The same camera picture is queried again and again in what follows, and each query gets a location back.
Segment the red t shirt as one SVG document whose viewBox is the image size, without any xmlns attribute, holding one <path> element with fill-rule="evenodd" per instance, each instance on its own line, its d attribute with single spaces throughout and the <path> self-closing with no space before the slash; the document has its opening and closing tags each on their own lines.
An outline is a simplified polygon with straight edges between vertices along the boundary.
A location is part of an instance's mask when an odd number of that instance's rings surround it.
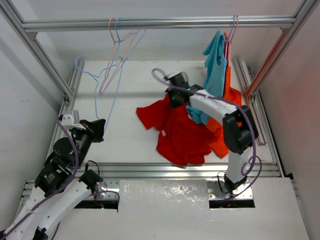
<svg viewBox="0 0 320 240">
<path fill-rule="evenodd" d="M 186 105 L 172 108 L 168 95 L 138 107 L 136 114 L 147 130 L 158 131 L 157 152 L 178 166 L 204 164 L 212 152 L 209 145 L 218 139 L 216 133 L 190 119 Z"/>
</svg>

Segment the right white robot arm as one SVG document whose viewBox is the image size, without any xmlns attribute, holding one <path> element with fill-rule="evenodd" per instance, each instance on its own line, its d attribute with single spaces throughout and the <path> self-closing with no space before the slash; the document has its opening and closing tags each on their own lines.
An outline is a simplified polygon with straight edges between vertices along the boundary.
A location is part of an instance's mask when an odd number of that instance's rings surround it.
<svg viewBox="0 0 320 240">
<path fill-rule="evenodd" d="M 187 104 L 222 125 L 223 142 L 228 148 L 228 167 L 224 186 L 232 194 L 247 180 L 257 159 L 257 127 L 251 110 L 246 106 L 217 98 L 197 84 L 189 85 L 184 72 L 164 76 L 168 82 L 167 93 L 172 108 Z"/>
</svg>

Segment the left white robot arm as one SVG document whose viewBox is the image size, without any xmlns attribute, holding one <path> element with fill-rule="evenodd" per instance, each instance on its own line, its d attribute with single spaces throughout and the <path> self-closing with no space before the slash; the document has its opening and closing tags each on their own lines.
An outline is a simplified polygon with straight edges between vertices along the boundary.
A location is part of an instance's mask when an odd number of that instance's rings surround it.
<svg viewBox="0 0 320 240">
<path fill-rule="evenodd" d="M 86 169 L 79 178 L 76 173 L 91 145 L 104 140 L 105 123 L 105 119 L 74 121 L 71 115 L 57 120 L 66 136 L 55 142 L 21 212 L 0 232 L 2 240 L 54 239 L 62 219 L 99 193 L 104 180 L 97 172 Z"/>
</svg>

